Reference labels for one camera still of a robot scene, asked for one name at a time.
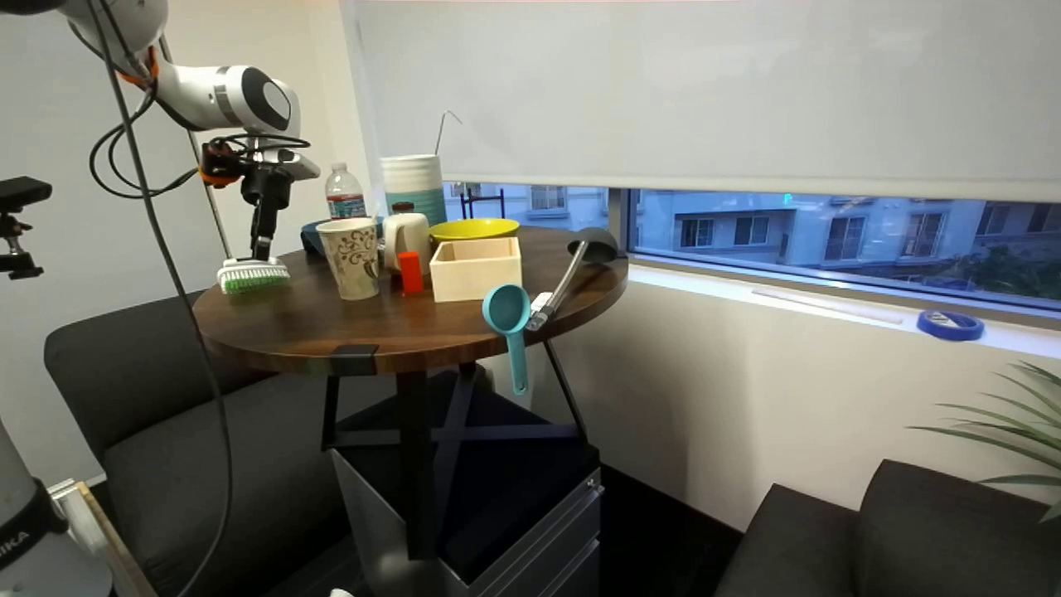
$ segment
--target black office chair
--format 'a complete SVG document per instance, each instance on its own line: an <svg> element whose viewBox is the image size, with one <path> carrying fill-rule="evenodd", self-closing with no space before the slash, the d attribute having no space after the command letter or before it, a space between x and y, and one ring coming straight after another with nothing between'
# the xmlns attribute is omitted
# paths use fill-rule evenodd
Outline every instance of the black office chair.
<svg viewBox="0 0 1061 597"><path fill-rule="evenodd" d="M46 371L106 472L100 502L158 594L176 594L221 514L218 407L176 297L57 329ZM232 436L229 532L191 594L318 594L357 583L322 450L323 378L212 358ZM348 382L392 396L380 378Z"/></svg>
<svg viewBox="0 0 1061 597"><path fill-rule="evenodd" d="M497 190L495 197L484 197L481 187L456 187L456 200L460 200L460 218L475 218L477 202L497 202L497 211L504 218L504 190Z"/></svg>

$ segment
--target potted plant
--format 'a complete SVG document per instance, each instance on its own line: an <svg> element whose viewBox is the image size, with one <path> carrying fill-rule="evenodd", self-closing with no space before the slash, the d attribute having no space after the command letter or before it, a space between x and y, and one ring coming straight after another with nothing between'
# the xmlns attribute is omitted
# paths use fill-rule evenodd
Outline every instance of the potted plant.
<svg viewBox="0 0 1061 597"><path fill-rule="evenodd" d="M1001 473L985 485L1041 485L1061 489L1061 378L1041 364L1016 363L1001 374L1016 396L988 396L992 403L942 403L961 419L952 426L916 426L920 430L952 436L1001 450L1015 450L1043 464L1043 473ZM1061 497L1041 520L1061 520Z"/></svg>

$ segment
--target round wooden table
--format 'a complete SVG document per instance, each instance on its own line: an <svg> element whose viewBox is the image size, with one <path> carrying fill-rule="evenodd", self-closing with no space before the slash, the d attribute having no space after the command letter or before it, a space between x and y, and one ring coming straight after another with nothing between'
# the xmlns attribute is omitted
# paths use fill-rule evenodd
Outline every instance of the round wooden table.
<svg viewBox="0 0 1061 597"><path fill-rule="evenodd" d="M573 238L573 233L520 228L523 287L531 297L561 282ZM435 303L432 292L402 295L392 287L380 287L375 297L340 303L323 262L309 262L300 253L280 262L290 271L290 287L284 292L229 297L212 287L200 295L196 319L204 344L249 369L329 374L323 443L334 441L329 429L334 426L338 378L395 374L402 411L395 438L402 441L405 502L410 504L405 520L406 557L435 557L437 510L445 510L437 504L446 502L460 429L445 429L445 438L456 441L432 449L426 371L446 364L467 371L471 363L500 356L504 337L488 329L481 303ZM565 402L570 390L548 337L595 319L624 287L625 259L583 266L561 311L528 335L528 344L542 342Z"/></svg>

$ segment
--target cardboard box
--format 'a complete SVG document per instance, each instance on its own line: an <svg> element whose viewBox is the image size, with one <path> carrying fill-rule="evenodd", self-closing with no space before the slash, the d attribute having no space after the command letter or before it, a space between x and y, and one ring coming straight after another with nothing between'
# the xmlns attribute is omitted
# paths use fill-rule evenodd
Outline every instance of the cardboard box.
<svg viewBox="0 0 1061 597"><path fill-rule="evenodd" d="M435 249L435 303L477 303L497 286L523 286L520 238L442 243Z"/></svg>

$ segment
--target white roller blind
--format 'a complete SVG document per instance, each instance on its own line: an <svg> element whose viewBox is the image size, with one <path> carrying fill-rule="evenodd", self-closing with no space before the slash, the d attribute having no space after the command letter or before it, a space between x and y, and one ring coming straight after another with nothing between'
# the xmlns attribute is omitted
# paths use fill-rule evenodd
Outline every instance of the white roller blind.
<svg viewBox="0 0 1061 597"><path fill-rule="evenodd" d="M446 179L1061 200L1061 0L363 0Z"/></svg>

